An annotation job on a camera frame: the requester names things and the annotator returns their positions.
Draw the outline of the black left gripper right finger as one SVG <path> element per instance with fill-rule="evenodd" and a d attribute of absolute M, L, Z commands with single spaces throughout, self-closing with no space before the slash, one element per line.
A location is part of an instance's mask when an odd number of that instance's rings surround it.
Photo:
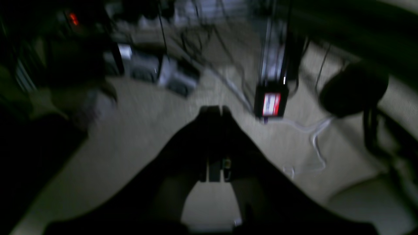
<path fill-rule="evenodd" d="M 345 219 L 300 190 L 221 107 L 221 136 L 231 159 L 229 182 L 242 216 L 235 235 L 377 235 L 371 223 Z"/>

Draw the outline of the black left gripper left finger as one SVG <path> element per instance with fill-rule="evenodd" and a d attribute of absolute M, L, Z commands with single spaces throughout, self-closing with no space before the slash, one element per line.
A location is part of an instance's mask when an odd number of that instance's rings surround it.
<path fill-rule="evenodd" d="M 215 106 L 203 106 L 158 156 L 111 199 L 84 215 L 50 223 L 47 234 L 188 234 L 181 222 L 203 171 L 204 128 Z"/>

